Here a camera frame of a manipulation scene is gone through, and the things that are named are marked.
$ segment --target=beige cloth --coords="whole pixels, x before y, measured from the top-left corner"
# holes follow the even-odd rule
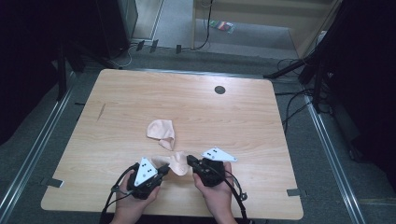
[[[183,151],[175,152],[175,155],[170,157],[154,156],[151,157],[151,163],[156,167],[161,167],[169,164],[169,167],[177,175],[185,175],[190,166],[187,164],[187,155]]]
[[[148,125],[147,137],[160,140],[159,144],[162,147],[172,151],[175,144],[172,120],[155,119],[152,121]]]

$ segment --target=wood grain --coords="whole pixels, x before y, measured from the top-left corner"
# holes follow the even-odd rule
[[[216,86],[226,92],[215,93]],[[217,146],[238,159],[233,173],[247,192],[249,217],[303,216],[300,198],[286,192],[297,186],[270,81],[120,70],[97,79],[54,174],[64,186],[48,188],[42,207],[101,211],[126,168],[143,156],[171,155],[146,137],[155,119],[173,121],[175,151],[201,158]],[[236,201],[233,213],[241,217]],[[210,217],[191,170],[170,172],[146,214]]]

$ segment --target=person's arm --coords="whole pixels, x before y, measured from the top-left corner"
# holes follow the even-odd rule
[[[224,162],[224,169],[226,172],[232,172],[231,164]],[[233,217],[231,210],[232,192],[230,187],[223,181],[215,187],[205,187],[198,174],[193,174],[195,187],[200,190],[205,198],[206,206],[215,220],[219,224],[233,224],[237,223]],[[233,185],[233,179],[227,179]]]
[[[127,173],[120,184],[120,190],[126,192],[129,176],[134,171]],[[134,198],[130,195],[124,199],[116,201],[116,212],[114,214],[111,224],[134,224],[142,216],[145,208],[157,198],[160,187],[155,188],[146,200],[140,200]],[[117,192],[117,199],[121,198],[123,195]]]

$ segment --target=black controller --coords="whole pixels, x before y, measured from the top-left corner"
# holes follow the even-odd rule
[[[136,199],[146,200],[155,187],[161,185],[163,177],[168,174],[169,169],[169,165],[167,164],[160,167],[158,169],[158,174],[136,187],[134,185],[134,181],[136,180],[137,172],[139,170],[139,166],[137,165],[137,168],[134,168],[134,172],[129,176],[127,189],[132,191],[132,196]]]
[[[207,158],[198,160],[192,155],[187,156],[187,164],[192,167],[192,171],[201,177],[202,183],[206,187],[215,187],[225,178],[225,170],[222,161],[211,161]]]

